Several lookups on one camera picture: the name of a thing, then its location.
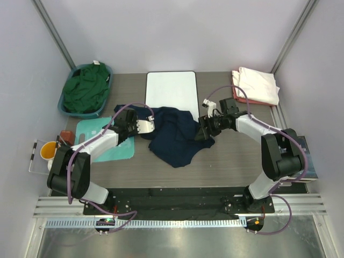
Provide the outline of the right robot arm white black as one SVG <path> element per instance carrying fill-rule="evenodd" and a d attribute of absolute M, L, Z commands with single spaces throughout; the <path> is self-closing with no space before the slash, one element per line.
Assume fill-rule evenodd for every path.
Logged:
<path fill-rule="evenodd" d="M 199 117 L 200 128 L 196 140 L 207 140 L 230 129 L 245 134 L 261 146 L 262 173 L 245 187 L 243 207 L 249 213 L 262 210 L 272 192 L 283 182 L 288 182 L 298 172 L 306 172 L 307 156 L 293 129 L 281 130 L 270 126 L 249 113 L 240 111 L 233 98 L 215 102 L 205 99 L 202 106 L 207 114 Z"/>

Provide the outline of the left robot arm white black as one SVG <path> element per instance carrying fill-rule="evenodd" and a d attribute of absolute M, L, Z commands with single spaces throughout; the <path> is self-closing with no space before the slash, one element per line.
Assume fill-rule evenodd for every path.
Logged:
<path fill-rule="evenodd" d="M 137 135 L 137 120 L 137 113 L 125 108 L 110 126 L 104 126 L 88 141 L 58 148 L 49 169 L 47 186 L 65 195 L 70 188 L 72 198 L 96 203 L 96 209 L 102 214 L 111 213 L 114 200 L 109 197 L 108 189 L 91 182 L 91 164 L 109 149 Z"/>

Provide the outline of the navy blue t shirt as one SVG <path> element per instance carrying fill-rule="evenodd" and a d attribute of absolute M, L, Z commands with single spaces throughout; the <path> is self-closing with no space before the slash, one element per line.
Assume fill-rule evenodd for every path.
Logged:
<path fill-rule="evenodd" d="M 150 141 L 151 152 L 172 167 L 187 166 L 199 151 L 214 145 L 212 138 L 195 140 L 199 123 L 194 121 L 190 111 L 159 107 L 154 108 L 153 113 L 155 130 L 141 137 Z"/>

